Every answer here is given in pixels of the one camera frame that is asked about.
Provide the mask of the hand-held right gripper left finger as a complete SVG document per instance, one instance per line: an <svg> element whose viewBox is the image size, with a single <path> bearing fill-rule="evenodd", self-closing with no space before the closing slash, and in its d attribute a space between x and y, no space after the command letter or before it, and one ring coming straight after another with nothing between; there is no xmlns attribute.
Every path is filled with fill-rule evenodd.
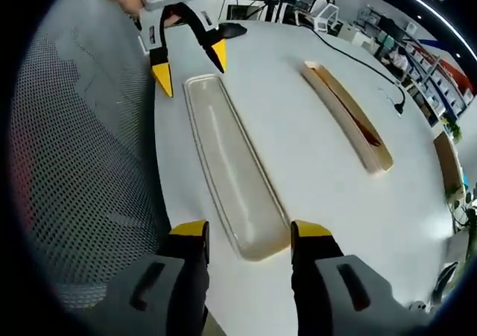
<svg viewBox="0 0 477 336"><path fill-rule="evenodd" d="M201 335L208 265L208 221L179 224L155 254L119 271L81 319L90 335Z"/></svg>

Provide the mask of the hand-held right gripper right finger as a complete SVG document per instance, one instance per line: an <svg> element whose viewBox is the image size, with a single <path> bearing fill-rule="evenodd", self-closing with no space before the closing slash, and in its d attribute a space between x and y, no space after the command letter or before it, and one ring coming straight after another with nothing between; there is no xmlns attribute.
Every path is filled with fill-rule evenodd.
<svg viewBox="0 0 477 336"><path fill-rule="evenodd" d="M299 335L403 335L405 309L391 285L354 255L344 255L319 224L291 223L291 288Z"/></svg>

